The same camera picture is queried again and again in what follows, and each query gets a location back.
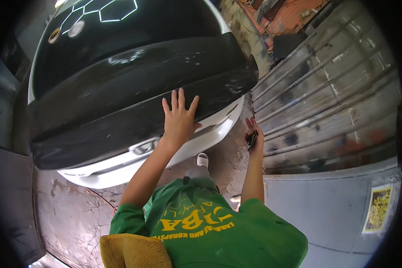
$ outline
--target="yellow towel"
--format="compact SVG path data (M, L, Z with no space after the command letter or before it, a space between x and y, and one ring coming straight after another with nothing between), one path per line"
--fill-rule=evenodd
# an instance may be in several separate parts
M103 235L100 251L105 268L172 267L161 240L137 234Z

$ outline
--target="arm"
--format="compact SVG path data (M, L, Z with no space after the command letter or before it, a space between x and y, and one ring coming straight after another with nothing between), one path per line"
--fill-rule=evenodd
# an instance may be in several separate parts
M195 110L198 106L199 97L195 96L189 110L185 109L185 95L183 89L172 91L172 110L167 100L162 99L162 107L165 113L164 135L159 140L158 146L153 150L146 161L134 174L126 186L119 205L132 204L143 207L158 184L168 162L173 155L187 142L201 125L194 124Z
M251 198L257 198L264 202L264 180L262 178L262 160L264 157L264 134L254 118L246 119L249 131L244 139L253 131L258 132L255 146L249 150L249 164L247 166L246 178L244 179L243 190L241 191L241 204Z

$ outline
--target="phone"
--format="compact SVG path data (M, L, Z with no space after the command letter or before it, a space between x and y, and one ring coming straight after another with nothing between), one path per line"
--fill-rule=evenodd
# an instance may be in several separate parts
M257 137L258 137L258 133L257 133L256 130L253 131L253 133L250 134L250 135L247 137L246 142L247 142L247 144L249 145L249 146L247 147L247 150L250 150L251 147L255 146L256 138L257 138Z

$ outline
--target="hand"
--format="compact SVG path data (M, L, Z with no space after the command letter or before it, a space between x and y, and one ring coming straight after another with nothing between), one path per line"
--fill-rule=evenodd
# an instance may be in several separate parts
M162 99L162 107L165 113L163 140L170 150L174 153L187 142L195 130L201 127L200 123L194 124L195 110L198 107L199 96L195 96L189 107L185 108L185 94L183 89L179 89L179 99L177 100L177 91L172 91L172 110L168 106L167 100Z
M258 137L256 138L255 146L252 146L249 150L249 154L260 154L261 157L264 155L264 133L261 128L256 123L255 119L252 117L250 120L246 118L246 124L249 128L249 131L244 134L244 141L246 141L247 137L250 136L255 130L258 132Z

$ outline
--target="yellow poster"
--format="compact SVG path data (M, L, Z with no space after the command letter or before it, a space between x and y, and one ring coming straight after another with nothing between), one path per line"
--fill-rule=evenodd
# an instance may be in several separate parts
M365 221L363 232L379 232L383 229L390 204L392 187L382 185L371 190L368 217Z

